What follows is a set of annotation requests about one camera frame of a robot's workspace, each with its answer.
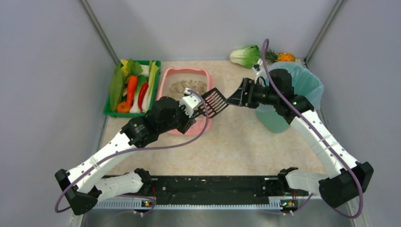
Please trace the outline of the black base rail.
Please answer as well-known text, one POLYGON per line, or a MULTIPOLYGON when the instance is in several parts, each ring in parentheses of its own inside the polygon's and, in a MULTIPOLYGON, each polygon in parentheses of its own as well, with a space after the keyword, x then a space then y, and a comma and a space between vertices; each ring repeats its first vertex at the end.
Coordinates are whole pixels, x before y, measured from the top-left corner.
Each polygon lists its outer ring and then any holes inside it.
POLYGON ((273 197, 294 199, 301 193, 277 176, 153 176, 135 196, 158 205, 262 205, 273 197))

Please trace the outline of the toy green leaf vegetable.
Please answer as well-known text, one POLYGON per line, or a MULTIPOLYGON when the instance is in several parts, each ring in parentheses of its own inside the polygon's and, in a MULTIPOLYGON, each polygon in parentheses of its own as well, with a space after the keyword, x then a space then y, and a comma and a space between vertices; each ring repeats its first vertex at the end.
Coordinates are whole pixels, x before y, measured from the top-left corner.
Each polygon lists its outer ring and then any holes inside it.
POLYGON ((121 65, 117 65, 109 86, 109 101, 111 112, 117 112, 117 105, 121 102, 122 92, 125 85, 125 75, 121 65))

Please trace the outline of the toy orange tomato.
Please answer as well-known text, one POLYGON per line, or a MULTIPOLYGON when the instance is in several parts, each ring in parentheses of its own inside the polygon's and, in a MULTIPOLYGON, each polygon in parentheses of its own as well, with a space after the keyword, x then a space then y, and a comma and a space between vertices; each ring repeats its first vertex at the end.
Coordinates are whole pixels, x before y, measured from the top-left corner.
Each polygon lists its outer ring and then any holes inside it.
POLYGON ((131 106, 126 101, 120 102, 116 107, 118 113, 129 113, 130 109, 131 106))

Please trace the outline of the black litter scoop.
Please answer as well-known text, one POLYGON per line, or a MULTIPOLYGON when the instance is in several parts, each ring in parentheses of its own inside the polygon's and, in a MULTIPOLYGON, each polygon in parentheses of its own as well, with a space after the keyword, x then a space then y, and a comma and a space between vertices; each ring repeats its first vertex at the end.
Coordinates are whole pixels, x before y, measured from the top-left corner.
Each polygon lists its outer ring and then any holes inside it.
POLYGON ((207 109, 209 113, 208 118, 212 119, 228 107, 228 104, 226 103, 226 98, 218 90, 217 87, 214 87, 211 90, 207 91, 206 93, 201 95, 201 97, 206 102, 206 107, 204 107, 204 105, 200 103, 200 105, 194 111, 195 117, 199 117, 200 115, 206 116, 205 109, 207 109))

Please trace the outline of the toy white scallion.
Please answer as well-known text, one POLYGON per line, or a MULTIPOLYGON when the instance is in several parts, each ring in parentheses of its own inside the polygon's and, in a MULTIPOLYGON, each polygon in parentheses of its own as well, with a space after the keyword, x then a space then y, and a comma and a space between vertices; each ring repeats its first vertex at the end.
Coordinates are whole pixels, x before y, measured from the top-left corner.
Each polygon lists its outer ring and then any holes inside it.
POLYGON ((145 82, 147 82, 147 77, 144 76, 144 75, 139 75, 138 76, 138 83, 137 83, 137 87, 136 87, 136 91, 135 91, 135 95, 134 95, 134 99, 133 99, 133 104, 132 104, 132 107, 131 107, 129 113, 132 113, 132 114, 139 114, 140 113, 140 110, 139 110, 139 107, 138 107, 138 96, 139 96, 139 91, 141 89, 141 86, 145 82))

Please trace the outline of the toy carrot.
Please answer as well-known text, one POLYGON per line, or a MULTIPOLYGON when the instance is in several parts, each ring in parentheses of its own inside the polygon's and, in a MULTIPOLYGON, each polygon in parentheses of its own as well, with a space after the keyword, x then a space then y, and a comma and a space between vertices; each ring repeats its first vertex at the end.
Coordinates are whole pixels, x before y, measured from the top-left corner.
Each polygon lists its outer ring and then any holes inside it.
POLYGON ((135 75, 131 75, 128 79, 128 85, 127 85, 127 105, 129 107, 132 107, 133 103, 133 98, 135 95, 136 87, 138 83, 138 78, 135 75))

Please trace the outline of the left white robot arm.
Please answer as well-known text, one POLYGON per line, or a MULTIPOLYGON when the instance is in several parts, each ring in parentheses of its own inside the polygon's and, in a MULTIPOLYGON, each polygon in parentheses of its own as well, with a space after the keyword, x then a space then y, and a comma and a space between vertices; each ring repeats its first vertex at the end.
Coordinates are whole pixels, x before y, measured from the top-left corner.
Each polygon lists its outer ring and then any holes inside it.
POLYGON ((209 117, 205 99, 194 93, 176 101, 170 97, 157 100, 144 115, 134 117, 99 151, 78 166, 55 173, 62 194, 55 212, 72 210, 75 215, 90 211, 98 202, 127 193, 136 193, 150 182, 143 169, 106 178, 105 175, 137 151, 149 150, 148 144, 171 130, 185 134, 205 114, 209 117))

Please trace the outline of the toy celery stalk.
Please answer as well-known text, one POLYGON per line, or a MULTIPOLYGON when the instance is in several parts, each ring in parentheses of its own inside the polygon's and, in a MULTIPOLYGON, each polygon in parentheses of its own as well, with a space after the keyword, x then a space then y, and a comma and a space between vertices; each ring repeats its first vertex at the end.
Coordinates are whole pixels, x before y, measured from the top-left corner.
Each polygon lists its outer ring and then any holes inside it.
POLYGON ((157 66, 156 61, 151 61, 149 65, 149 76, 148 76, 148 89, 145 93, 143 103, 142 103, 142 112, 145 113, 149 110, 150 100, 153 93, 153 85, 155 83, 156 74, 159 67, 157 66))

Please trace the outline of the toy bok choy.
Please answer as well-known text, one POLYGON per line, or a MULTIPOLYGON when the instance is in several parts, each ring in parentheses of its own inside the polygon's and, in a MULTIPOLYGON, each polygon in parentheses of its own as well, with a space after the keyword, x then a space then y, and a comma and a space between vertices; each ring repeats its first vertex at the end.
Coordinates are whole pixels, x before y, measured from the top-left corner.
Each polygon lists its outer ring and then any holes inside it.
POLYGON ((257 45, 234 50, 229 55, 229 59, 232 63, 247 69, 251 69, 259 61, 260 57, 261 53, 257 45))

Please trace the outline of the toy yellow corn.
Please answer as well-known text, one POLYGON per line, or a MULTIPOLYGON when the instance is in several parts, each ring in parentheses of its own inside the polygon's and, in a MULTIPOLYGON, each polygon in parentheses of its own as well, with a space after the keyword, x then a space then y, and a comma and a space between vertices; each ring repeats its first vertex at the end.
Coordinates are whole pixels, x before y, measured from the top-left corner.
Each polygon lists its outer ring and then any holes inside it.
POLYGON ((121 59, 120 63, 121 63, 121 70, 124 73, 124 76, 128 76, 128 71, 127 71, 128 61, 124 60, 124 59, 121 59))

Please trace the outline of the toy pineapple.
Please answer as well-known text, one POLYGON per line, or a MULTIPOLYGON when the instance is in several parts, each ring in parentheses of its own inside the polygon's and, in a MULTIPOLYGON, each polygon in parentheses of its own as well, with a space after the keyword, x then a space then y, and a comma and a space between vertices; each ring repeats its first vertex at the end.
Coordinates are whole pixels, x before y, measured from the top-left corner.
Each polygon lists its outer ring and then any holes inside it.
POLYGON ((266 59, 270 62, 279 62, 279 61, 288 61, 288 62, 295 62, 296 58, 293 54, 288 52, 280 52, 276 53, 274 50, 269 49, 266 52, 266 59))

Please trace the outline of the pink litter box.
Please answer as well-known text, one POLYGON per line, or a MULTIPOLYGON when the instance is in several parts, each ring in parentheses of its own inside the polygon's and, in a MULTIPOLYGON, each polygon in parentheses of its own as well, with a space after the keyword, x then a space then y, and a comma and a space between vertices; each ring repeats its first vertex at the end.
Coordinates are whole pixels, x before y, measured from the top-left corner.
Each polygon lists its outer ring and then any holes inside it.
MULTIPOLYGON (((214 87, 214 79, 207 70, 197 68, 168 68, 161 79, 157 100, 167 96, 178 101, 180 104, 180 100, 185 95, 186 88, 197 92, 199 95, 203 95, 214 87)), ((184 98, 184 100, 190 102, 190 107, 193 106, 192 103, 197 104, 195 107, 201 106, 202 103, 198 100, 197 96, 189 96, 191 98, 184 98)), ((198 135, 202 131, 206 123, 204 116, 202 114, 198 115, 195 121, 185 135, 198 135)))

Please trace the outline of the toy red chili pepper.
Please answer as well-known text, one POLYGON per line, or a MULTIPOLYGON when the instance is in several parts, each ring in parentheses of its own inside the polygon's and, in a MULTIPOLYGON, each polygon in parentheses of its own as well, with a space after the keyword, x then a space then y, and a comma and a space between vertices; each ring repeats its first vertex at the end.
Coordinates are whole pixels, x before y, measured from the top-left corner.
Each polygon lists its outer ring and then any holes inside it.
POLYGON ((142 108, 142 104, 144 101, 144 97, 146 95, 146 92, 148 90, 149 84, 147 82, 145 82, 142 86, 141 89, 139 91, 139 96, 138 96, 138 107, 140 112, 142 112, 143 108, 142 108))

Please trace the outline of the green vegetable basket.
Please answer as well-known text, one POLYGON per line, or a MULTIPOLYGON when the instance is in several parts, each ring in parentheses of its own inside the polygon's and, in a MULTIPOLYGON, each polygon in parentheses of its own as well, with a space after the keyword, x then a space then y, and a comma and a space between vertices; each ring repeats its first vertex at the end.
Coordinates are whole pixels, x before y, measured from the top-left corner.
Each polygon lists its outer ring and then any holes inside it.
POLYGON ((150 110, 156 100, 160 69, 158 60, 120 60, 103 113, 115 118, 132 118, 150 110))

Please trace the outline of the green trash bin with bag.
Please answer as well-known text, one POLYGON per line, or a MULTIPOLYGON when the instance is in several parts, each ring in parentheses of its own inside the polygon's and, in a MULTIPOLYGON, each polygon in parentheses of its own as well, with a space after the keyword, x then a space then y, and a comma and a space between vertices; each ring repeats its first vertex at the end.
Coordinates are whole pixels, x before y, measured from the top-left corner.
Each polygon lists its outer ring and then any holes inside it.
MULTIPOLYGON (((268 66, 268 70, 287 70, 292 76, 292 86, 297 95, 306 97, 316 110, 321 108, 324 85, 310 70, 296 62, 279 61, 268 66)), ((289 128, 283 117, 271 105, 259 105, 255 111, 257 118, 273 133, 281 133, 289 128)))

